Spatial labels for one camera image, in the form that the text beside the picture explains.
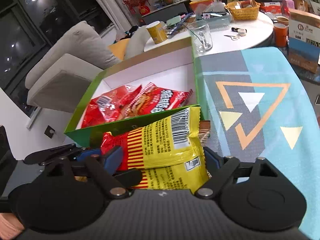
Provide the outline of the yellow red snack bag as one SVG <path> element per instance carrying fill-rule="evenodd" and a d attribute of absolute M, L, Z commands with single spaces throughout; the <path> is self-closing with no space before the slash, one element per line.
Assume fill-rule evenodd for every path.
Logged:
<path fill-rule="evenodd" d="M 209 179 L 201 143 L 208 139 L 210 123 L 201 122 L 200 111 L 200 107 L 190 106 L 121 135 L 106 132 L 101 153 L 106 155 L 113 146 L 123 148 L 118 170 L 142 172 L 133 189 L 195 192 Z"/>

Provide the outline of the red candy bag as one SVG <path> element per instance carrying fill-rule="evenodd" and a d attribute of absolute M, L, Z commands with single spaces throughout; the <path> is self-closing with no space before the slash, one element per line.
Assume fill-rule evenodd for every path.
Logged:
<path fill-rule="evenodd" d="M 129 104 L 141 90 L 142 85 L 123 85 L 93 98 L 86 108 L 81 128 L 123 119 Z"/>

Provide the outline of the red noodle snack bag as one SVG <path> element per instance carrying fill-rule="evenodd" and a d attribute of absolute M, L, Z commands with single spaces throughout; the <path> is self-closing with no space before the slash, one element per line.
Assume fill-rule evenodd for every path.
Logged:
<path fill-rule="evenodd" d="M 187 92 L 162 88 L 148 83 L 129 103 L 123 119 L 159 113 L 184 106 L 192 96 L 193 90 Z"/>

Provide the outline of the grey sofa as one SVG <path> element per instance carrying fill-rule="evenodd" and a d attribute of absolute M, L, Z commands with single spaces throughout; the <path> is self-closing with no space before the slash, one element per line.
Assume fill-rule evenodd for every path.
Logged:
<path fill-rule="evenodd" d="M 28 73 L 27 103 L 72 113 L 95 77 L 120 62 L 91 25 L 79 22 Z"/>

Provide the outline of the green gift box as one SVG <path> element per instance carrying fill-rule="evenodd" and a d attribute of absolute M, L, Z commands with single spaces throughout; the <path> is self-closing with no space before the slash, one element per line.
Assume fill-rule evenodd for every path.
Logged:
<path fill-rule="evenodd" d="M 96 148 L 105 132 L 122 134 L 201 103 L 195 49 L 188 37 L 100 72 L 65 135 L 82 147 Z"/>

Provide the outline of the clear glass mug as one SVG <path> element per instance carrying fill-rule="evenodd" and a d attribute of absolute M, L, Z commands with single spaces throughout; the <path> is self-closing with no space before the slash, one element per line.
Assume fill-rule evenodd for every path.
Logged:
<path fill-rule="evenodd" d="M 212 49 L 212 37 L 209 25 L 206 21 L 195 21 L 188 25 L 187 29 L 198 52 L 205 53 Z"/>

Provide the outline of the small scissors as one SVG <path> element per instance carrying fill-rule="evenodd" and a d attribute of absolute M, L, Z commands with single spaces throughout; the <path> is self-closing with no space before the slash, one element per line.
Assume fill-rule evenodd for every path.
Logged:
<path fill-rule="evenodd" d="M 232 41 L 236 41 L 240 39 L 241 36 L 239 35 L 225 35 L 225 37 L 229 37 Z"/>

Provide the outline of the yellow tin can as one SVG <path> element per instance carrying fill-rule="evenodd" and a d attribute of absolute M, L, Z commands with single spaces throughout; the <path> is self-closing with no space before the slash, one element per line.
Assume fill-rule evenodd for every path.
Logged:
<path fill-rule="evenodd" d="M 155 21 L 146 26 L 146 29 L 155 44 L 159 44 L 167 40 L 167 35 L 163 26 L 164 24 L 161 21 Z"/>

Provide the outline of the white round table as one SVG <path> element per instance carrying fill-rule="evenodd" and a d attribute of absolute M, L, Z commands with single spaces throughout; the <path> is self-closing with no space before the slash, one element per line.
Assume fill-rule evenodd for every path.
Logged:
<path fill-rule="evenodd" d="M 247 34 L 238 40 L 233 41 L 230 36 L 236 35 L 231 28 L 242 28 Z M 227 29 L 220 29 L 211 32 L 213 47 L 207 54 L 216 54 L 228 51 L 243 50 L 254 47 L 268 46 L 273 35 L 273 22 L 262 12 L 253 21 L 234 21 Z"/>

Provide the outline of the blue grey plastic tray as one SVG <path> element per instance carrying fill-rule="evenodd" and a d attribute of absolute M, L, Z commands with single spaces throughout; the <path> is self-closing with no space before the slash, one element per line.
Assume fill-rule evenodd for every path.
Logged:
<path fill-rule="evenodd" d="M 227 11 L 222 12 L 202 12 L 196 15 L 197 20 L 204 20 L 210 30 L 227 28 L 231 22 L 231 15 Z"/>

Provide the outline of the orange cup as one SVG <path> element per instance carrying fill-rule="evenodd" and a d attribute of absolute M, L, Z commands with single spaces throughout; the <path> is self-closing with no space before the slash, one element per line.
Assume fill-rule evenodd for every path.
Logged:
<path fill-rule="evenodd" d="M 286 47 L 287 45 L 287 26 L 282 23 L 275 23 L 274 29 L 274 41 L 277 47 Z"/>

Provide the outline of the yellow woven basket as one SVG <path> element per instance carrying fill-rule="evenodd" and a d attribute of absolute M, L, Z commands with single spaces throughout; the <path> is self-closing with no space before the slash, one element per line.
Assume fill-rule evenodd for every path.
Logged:
<path fill-rule="evenodd" d="M 256 20 L 259 14 L 260 3 L 255 0 L 236 1 L 225 6 L 235 21 Z"/>

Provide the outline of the orange storage box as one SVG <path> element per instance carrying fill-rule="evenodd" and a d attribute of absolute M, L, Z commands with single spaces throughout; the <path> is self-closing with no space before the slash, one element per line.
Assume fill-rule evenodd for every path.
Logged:
<path fill-rule="evenodd" d="M 210 6 L 214 0 L 190 0 L 189 6 L 193 12 L 204 11 L 208 6 Z"/>

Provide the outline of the brown blue paper box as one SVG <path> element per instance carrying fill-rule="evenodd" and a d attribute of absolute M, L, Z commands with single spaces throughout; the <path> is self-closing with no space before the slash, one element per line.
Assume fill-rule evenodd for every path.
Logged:
<path fill-rule="evenodd" d="M 289 62 L 316 74 L 319 67 L 319 16 L 289 10 Z"/>

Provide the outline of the pink small box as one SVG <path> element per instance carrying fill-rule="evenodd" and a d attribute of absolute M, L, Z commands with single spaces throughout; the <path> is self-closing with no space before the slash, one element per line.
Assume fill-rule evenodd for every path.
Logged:
<path fill-rule="evenodd" d="M 293 0 L 282 0 L 282 15 L 290 16 L 290 9 L 295 9 L 295 2 Z"/>

